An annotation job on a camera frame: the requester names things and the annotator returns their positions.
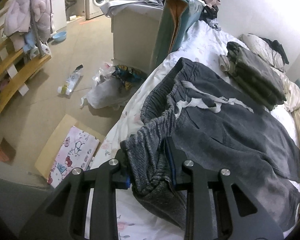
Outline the dark grey sweatpants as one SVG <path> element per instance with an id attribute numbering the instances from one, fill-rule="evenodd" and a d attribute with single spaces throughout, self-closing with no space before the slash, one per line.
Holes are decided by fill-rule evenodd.
<path id="1" fill-rule="evenodd" d="M 152 214 L 185 228 L 186 194 L 173 189 L 163 141 L 208 170 L 229 169 L 283 231 L 295 224 L 300 151 L 284 126 L 207 66 L 181 58 L 150 92 L 143 126 L 122 141 L 132 191 Z"/>

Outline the pink cartoon cloth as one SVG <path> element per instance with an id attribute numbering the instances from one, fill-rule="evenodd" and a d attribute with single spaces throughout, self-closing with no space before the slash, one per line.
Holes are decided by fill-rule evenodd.
<path id="1" fill-rule="evenodd" d="M 74 168 L 85 171 L 99 144 L 97 137 L 72 126 L 56 155 L 47 183 L 56 188 Z"/>

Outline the plastic bottle on floor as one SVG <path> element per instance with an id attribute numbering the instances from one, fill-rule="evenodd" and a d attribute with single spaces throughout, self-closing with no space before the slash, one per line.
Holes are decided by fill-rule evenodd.
<path id="1" fill-rule="evenodd" d="M 81 78 L 81 72 L 83 70 L 83 65 L 80 64 L 76 69 L 69 75 L 67 80 L 65 81 L 64 85 L 59 86 L 57 88 L 57 93 L 60 95 L 67 95 L 69 96 L 75 89 L 77 83 Z"/>

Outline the white plastic bag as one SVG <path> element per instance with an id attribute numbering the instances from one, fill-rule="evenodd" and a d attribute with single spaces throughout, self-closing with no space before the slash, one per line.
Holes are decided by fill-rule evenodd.
<path id="1" fill-rule="evenodd" d="M 146 78 L 147 74 L 138 69 L 105 62 L 93 77 L 91 90 L 81 98 L 80 107 L 118 109 L 130 100 Z"/>

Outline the folded olive grey clothes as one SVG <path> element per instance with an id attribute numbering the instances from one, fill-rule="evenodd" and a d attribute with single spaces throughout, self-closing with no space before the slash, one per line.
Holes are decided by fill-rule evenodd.
<path id="1" fill-rule="evenodd" d="M 219 56 L 219 67 L 255 101 L 272 111 L 286 101 L 280 76 L 263 59 L 236 42 L 228 42 L 228 53 Z"/>

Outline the wooden shelf rack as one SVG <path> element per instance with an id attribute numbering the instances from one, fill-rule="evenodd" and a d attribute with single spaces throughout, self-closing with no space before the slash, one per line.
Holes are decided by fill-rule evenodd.
<path id="1" fill-rule="evenodd" d="M 37 55 L 20 69 L 15 67 L 19 60 L 25 59 L 26 54 L 23 49 L 15 51 L 12 41 L 3 33 L 3 20 L 7 11 L 7 7 L 0 10 L 0 85 L 3 86 L 0 88 L 0 114 L 15 93 L 19 92 L 22 95 L 27 93 L 26 81 L 51 59 L 49 54 Z"/>

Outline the white floral bed sheet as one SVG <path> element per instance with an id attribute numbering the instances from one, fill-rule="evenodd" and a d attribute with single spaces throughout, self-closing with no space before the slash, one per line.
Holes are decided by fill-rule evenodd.
<path id="1" fill-rule="evenodd" d="M 98 167 L 104 161 L 112 158 L 116 151 L 121 148 L 121 142 L 134 135 L 143 126 L 140 114 L 147 96 L 181 58 L 207 66 L 225 82 L 245 94 L 235 81 L 221 72 L 218 65 L 219 56 L 227 52 L 227 43 L 233 41 L 235 38 L 230 34 L 213 30 L 202 21 L 195 22 L 186 32 L 180 48 L 164 59 L 126 104 L 119 121 L 102 143 L 94 166 Z M 277 106 L 273 111 L 268 111 L 264 107 L 263 109 L 284 126 L 299 148 L 294 119 L 285 107 Z M 300 182 L 294 183 L 294 186 L 300 193 Z M 298 208 L 299 205 L 295 214 L 295 224 Z M 121 239 L 182 239 L 183 237 L 184 228 L 180 228 L 145 209 L 134 197 L 132 187 L 128 190 L 117 191 L 116 211 Z M 281 229 L 283 235 L 287 236 L 294 229 L 295 224 L 287 231 Z"/>

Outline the white pillow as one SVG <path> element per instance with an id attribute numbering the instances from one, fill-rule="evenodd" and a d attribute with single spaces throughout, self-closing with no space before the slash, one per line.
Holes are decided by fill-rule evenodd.
<path id="1" fill-rule="evenodd" d="M 261 57 L 266 63 L 285 72 L 285 64 L 282 56 L 278 51 L 275 51 L 262 38 L 254 34 L 242 34 L 239 39 L 256 55 Z"/>

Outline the black garment on pillow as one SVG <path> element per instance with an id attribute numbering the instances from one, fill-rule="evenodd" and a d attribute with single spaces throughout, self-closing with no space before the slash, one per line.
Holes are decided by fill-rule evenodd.
<path id="1" fill-rule="evenodd" d="M 270 46 L 271 49 L 277 51 L 281 55 L 284 64 L 289 64 L 288 57 L 285 53 L 285 50 L 282 44 L 278 42 L 278 40 L 271 41 L 270 39 L 264 37 L 262 37 L 261 39 L 264 40 Z"/>

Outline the blue plastic basin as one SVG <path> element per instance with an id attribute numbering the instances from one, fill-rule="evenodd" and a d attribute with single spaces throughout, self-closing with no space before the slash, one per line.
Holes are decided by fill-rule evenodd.
<path id="1" fill-rule="evenodd" d="M 58 32 L 57 34 L 53 35 L 53 40 L 56 42 L 56 43 L 59 43 L 59 42 L 63 42 L 67 37 L 67 32 L 66 31 L 61 31 L 61 32 Z"/>

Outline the white cabinet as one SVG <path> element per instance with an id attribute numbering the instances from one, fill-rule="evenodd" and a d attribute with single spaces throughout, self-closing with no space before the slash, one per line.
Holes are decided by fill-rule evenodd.
<path id="1" fill-rule="evenodd" d="M 113 64 L 153 71 L 152 53 L 157 39 L 162 8 L 131 3 L 111 18 Z"/>

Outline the teal orange folded mat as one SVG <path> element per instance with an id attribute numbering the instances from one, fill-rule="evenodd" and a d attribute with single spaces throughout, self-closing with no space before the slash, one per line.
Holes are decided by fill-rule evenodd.
<path id="1" fill-rule="evenodd" d="M 152 70 L 180 48 L 185 33 L 199 20 L 203 9 L 201 0 L 165 0 L 149 65 Z"/>

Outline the pink puffer jacket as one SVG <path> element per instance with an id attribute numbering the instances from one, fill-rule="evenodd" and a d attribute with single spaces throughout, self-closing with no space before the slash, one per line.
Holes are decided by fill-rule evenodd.
<path id="1" fill-rule="evenodd" d="M 51 34 L 50 14 L 50 0 L 13 0 L 6 13 L 4 33 L 7 37 L 15 33 L 28 33 L 31 15 L 34 15 L 39 38 L 45 43 Z"/>

